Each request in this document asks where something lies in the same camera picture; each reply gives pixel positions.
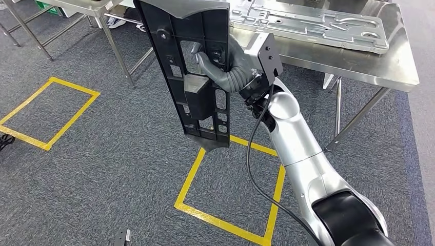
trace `black plastic panel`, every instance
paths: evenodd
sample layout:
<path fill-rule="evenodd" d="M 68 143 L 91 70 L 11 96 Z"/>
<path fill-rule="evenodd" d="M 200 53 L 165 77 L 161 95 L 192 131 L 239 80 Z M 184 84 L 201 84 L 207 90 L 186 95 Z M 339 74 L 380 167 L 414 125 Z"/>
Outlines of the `black plastic panel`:
<path fill-rule="evenodd" d="M 204 47 L 206 54 L 213 60 L 213 63 L 224 71 L 228 71 L 229 8 L 207 10 L 180 19 L 154 5 L 146 3 L 146 1 L 134 0 L 133 2 L 159 60 L 184 133 L 206 150 L 229 147 L 228 93 L 225 92 L 225 98 L 216 98 L 215 93 L 213 93 L 213 97 L 210 98 L 210 100 L 214 101 L 212 127 L 201 127 L 200 122 L 193 119 L 190 112 L 185 110 L 188 104 L 184 93 L 183 77 L 173 73 L 174 66 L 177 66 L 180 68 L 182 76 L 194 74 L 189 72 L 186 67 L 181 47 L 181 41 L 183 40 L 200 43 Z M 213 90 L 220 89 L 215 83 L 210 86 L 212 86 Z M 222 109 L 223 107 L 218 108 L 216 99 L 224 100 L 226 107 L 224 109 Z M 226 120 L 219 119 L 218 113 L 220 115 L 225 114 Z"/>

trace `black cable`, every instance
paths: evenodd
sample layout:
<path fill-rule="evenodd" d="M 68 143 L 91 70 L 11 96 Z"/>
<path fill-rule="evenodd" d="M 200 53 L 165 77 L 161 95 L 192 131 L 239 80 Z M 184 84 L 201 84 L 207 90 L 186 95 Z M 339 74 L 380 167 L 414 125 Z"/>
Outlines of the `black cable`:
<path fill-rule="evenodd" d="M 270 197 L 269 195 L 267 195 L 262 189 L 260 189 L 260 187 L 255 183 L 254 178 L 252 177 L 252 173 L 251 173 L 251 164 L 249 162 L 249 157 L 251 155 L 251 145 L 252 145 L 252 140 L 254 139 L 254 134 L 257 131 L 258 126 L 260 125 L 261 120 L 264 117 L 264 114 L 266 113 L 269 103 L 272 99 L 272 95 L 273 95 L 273 85 L 270 86 L 270 90 L 269 90 L 269 97 L 267 98 L 266 101 L 266 105 L 264 106 L 263 111 L 261 112 L 259 118 L 257 119 L 254 128 L 252 129 L 251 135 L 249 136 L 249 141 L 248 141 L 248 150 L 246 152 L 246 168 L 248 169 L 248 176 L 249 176 L 249 180 L 251 180 L 252 185 L 254 185 L 254 188 L 262 195 L 264 196 L 267 200 L 269 200 L 269 202 L 275 204 L 278 208 L 284 210 L 284 212 L 286 212 L 288 215 L 290 215 L 293 219 L 295 219 L 307 232 L 308 234 L 310 234 L 310 236 L 314 239 L 314 241 L 317 243 L 317 245 L 321 246 L 322 243 L 320 242 L 320 240 L 316 237 L 316 235 L 312 232 L 312 230 L 310 229 L 310 227 L 304 222 L 302 221 L 300 218 L 298 218 L 296 216 L 296 214 L 294 214 L 293 212 L 291 212 L 290 210 L 288 210 L 286 207 L 284 207 L 283 205 L 281 205 L 279 202 L 277 202 L 275 199 L 273 199 L 272 197 Z"/>

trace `green crate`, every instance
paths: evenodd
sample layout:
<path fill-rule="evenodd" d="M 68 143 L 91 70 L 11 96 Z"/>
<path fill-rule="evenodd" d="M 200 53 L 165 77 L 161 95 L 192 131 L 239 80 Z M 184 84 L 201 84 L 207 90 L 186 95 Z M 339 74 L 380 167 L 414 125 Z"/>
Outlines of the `green crate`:
<path fill-rule="evenodd" d="M 39 1 L 35 1 L 35 2 L 36 2 L 36 4 L 38 5 L 38 7 L 39 7 L 41 10 L 46 9 L 46 8 L 48 8 L 48 6 L 50 6 L 49 4 L 41 3 L 41 2 L 39 2 Z M 58 13 L 57 13 L 57 11 L 56 11 L 55 8 L 51 8 L 48 12 L 49 12 L 50 14 L 58 15 Z"/>

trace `floor marking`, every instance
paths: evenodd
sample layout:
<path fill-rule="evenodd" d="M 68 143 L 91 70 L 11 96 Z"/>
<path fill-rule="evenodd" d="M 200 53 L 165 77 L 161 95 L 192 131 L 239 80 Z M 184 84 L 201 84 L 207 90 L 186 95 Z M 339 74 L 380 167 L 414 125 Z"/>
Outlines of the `floor marking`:
<path fill-rule="evenodd" d="M 2 126 L 3 123 L 5 123 L 7 120 L 9 120 L 12 116 L 14 116 L 18 111 L 23 109 L 27 104 L 29 104 L 32 100 L 34 100 L 39 94 L 41 94 L 49 85 L 52 83 L 58 83 L 60 85 L 70 87 L 73 89 L 76 89 L 78 91 L 87 93 L 91 95 L 91 98 L 77 111 L 76 114 L 55 134 L 55 136 L 49 141 L 49 142 L 42 142 L 40 140 L 37 140 L 33 137 L 27 136 L 23 133 L 14 131 L 10 128 L 7 128 L 5 126 Z M 56 77 L 50 77 L 48 81 L 39 88 L 33 95 L 31 95 L 29 98 L 27 98 L 23 103 L 21 103 L 18 107 L 16 107 L 12 112 L 10 112 L 8 115 L 6 115 L 3 119 L 0 120 L 0 132 L 4 132 L 6 134 L 12 135 L 22 141 L 25 141 L 31 145 L 37 146 L 44 150 L 50 150 L 53 144 L 66 132 L 66 130 L 80 117 L 81 114 L 91 105 L 92 102 L 95 101 L 95 99 L 100 95 L 99 92 L 90 90 L 88 88 L 61 80 Z"/>
<path fill-rule="evenodd" d="M 238 144 L 244 145 L 244 146 L 248 146 L 248 141 L 238 138 L 236 136 L 230 136 L 230 140 L 233 142 L 236 142 Z M 258 151 L 273 155 L 273 156 L 278 156 L 276 154 L 276 151 L 273 149 L 270 149 L 268 147 L 265 146 L 261 146 L 258 145 L 256 143 L 252 143 L 251 147 L 253 149 L 256 149 Z M 181 210 L 187 214 L 190 214 L 200 220 L 203 220 L 207 223 L 210 223 L 216 227 L 219 227 L 227 232 L 230 232 L 232 234 L 238 235 L 242 238 L 245 238 L 251 242 L 257 243 L 259 245 L 263 245 L 263 246 L 270 246 L 271 242 L 272 242 L 272 236 L 273 236 L 273 230 L 275 227 L 275 223 L 276 223 L 276 217 L 278 215 L 278 207 L 275 205 L 271 205 L 270 207 L 270 213 L 269 213 L 269 218 L 267 221 L 267 225 L 266 225 L 266 231 L 264 233 L 264 236 L 260 236 L 257 234 L 254 234 L 252 232 L 248 232 L 242 228 L 239 228 L 231 223 L 228 223 L 226 221 L 223 221 L 219 218 L 216 218 L 210 214 L 204 213 L 198 209 L 192 208 L 189 205 L 184 204 L 184 199 L 186 198 L 186 194 L 192 184 L 193 178 L 195 177 L 196 172 L 198 171 L 198 168 L 200 167 L 201 161 L 204 158 L 204 155 L 206 154 L 205 149 L 200 148 L 200 151 L 198 152 L 198 156 L 196 157 L 192 168 L 189 171 L 189 174 L 186 177 L 186 181 L 183 184 L 183 187 L 180 190 L 180 193 L 178 195 L 177 200 L 175 201 L 174 207 L 178 210 Z M 280 166 L 280 170 L 278 173 L 278 178 L 276 181 L 276 186 L 275 186 L 275 191 L 273 194 L 273 198 L 277 201 L 280 201 L 281 199 L 281 193 L 283 190 L 283 185 L 284 185 L 284 178 L 285 178 L 285 168 L 283 166 Z"/>

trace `white sneaker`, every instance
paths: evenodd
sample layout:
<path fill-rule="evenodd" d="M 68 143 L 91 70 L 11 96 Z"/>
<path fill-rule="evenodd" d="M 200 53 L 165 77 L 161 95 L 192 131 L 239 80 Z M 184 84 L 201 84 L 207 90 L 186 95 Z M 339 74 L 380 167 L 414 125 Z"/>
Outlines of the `white sneaker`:
<path fill-rule="evenodd" d="M 139 30 L 141 30 L 143 32 L 147 32 L 147 30 L 145 29 L 144 25 L 137 24 L 136 28 L 138 28 Z"/>
<path fill-rule="evenodd" d="M 116 19 L 116 18 L 113 18 L 113 17 L 110 17 L 110 18 L 107 20 L 107 26 L 109 27 L 109 29 L 117 28 L 117 27 L 119 27 L 119 26 L 122 26 L 122 25 L 125 24 L 125 23 L 126 23 L 125 20 Z"/>

